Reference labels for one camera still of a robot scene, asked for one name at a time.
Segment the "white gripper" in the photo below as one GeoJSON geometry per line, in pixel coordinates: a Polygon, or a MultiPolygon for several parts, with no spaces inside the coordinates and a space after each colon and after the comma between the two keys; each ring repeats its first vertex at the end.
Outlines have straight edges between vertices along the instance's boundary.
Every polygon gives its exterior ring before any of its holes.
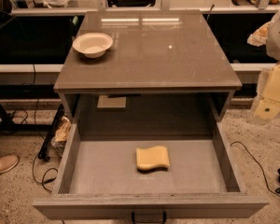
{"type": "MultiPolygon", "coordinates": [[[[260,26],[247,39],[249,45],[260,47],[267,43],[269,22],[260,26]]],[[[256,98],[251,106],[251,120],[258,125],[265,125],[280,112],[280,62],[269,72],[262,92],[263,99],[256,98]]]]}

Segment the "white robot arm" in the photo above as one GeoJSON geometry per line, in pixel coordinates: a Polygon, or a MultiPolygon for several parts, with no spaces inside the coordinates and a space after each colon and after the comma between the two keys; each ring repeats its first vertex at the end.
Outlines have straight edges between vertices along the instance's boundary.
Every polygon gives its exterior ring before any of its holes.
{"type": "Polygon", "coordinates": [[[280,9],[247,39],[252,46],[266,46],[268,56],[277,60],[273,68],[259,74],[257,96],[251,106],[252,120],[258,125],[271,121],[280,112],[280,9]]]}

